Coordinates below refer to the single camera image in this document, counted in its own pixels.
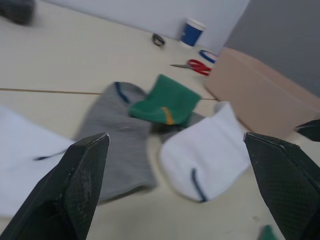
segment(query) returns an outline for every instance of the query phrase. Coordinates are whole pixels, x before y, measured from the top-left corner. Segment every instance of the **blurry gray object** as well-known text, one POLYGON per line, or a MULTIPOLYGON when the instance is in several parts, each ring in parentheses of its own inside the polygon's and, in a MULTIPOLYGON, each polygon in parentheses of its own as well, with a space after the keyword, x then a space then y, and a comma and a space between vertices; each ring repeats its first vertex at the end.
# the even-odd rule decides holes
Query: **blurry gray object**
POLYGON ((99 200, 111 200, 157 186, 146 150, 152 124, 128 114, 129 107, 146 96, 138 86, 114 82, 93 104, 74 138, 80 140, 98 133, 109 133, 99 200))
POLYGON ((28 24, 35 8, 35 0, 0 0, 0 15, 17 24, 28 24))
POLYGON ((320 97, 319 9, 318 0, 251 0, 225 46, 320 97))
MULTIPOLYGON (((200 114, 193 112, 189 120, 188 127, 200 122, 204 118, 204 116, 201 116, 200 114)), ((156 132, 160 134, 162 143, 165 143, 169 138, 173 137, 174 135, 176 135, 184 129, 186 128, 181 125, 159 124, 156 126, 156 132)))

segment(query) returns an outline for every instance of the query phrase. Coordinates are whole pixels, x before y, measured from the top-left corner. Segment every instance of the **white table surface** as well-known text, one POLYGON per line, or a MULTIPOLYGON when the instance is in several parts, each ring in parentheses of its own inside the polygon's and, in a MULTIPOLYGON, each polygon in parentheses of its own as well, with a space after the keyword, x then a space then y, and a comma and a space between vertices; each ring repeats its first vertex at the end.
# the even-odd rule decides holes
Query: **white table surface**
POLYGON ((0 17, 0 88, 101 93, 112 82, 150 90, 165 74, 203 98, 206 77, 172 67, 202 58, 202 48, 187 49, 165 38, 163 49, 152 33, 39 1, 32 26, 0 17))
MULTIPOLYGON (((149 90, 165 74, 202 95, 205 77, 170 67, 195 58, 209 65, 197 49, 166 39, 164 49, 151 34, 40 2, 33 27, 0 18, 1 88, 100 93, 114 81, 149 90)), ((72 138, 97 95, 0 91, 3 104, 34 123, 72 138)), ((195 111, 210 116, 214 100, 201 100, 195 111)), ((319 144, 293 139, 312 158, 319 144)), ((151 135, 147 152, 159 186, 97 207, 88 240, 256 240, 266 224, 284 239, 266 207, 250 167, 224 194, 196 203, 174 193, 158 165, 159 136, 151 135)), ((0 218, 0 232, 9 219, 0 218)))

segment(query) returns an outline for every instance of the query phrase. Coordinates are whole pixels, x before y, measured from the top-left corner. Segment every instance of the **cardboard box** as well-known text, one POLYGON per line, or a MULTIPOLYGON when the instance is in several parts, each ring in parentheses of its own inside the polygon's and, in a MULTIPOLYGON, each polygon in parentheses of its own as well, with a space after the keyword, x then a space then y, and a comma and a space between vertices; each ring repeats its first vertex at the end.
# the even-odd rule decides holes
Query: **cardboard box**
POLYGON ((320 117, 320 99, 261 61, 224 48, 206 88, 252 132, 285 139, 320 117))

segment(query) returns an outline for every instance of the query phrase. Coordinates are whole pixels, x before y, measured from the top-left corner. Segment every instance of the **paper cup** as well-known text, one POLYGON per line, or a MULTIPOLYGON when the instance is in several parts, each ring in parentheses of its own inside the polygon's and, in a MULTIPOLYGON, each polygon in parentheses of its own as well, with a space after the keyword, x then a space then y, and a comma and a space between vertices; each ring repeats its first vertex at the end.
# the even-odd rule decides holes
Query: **paper cup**
POLYGON ((180 43, 186 48, 193 48, 206 26, 192 18, 188 18, 185 23, 180 43))

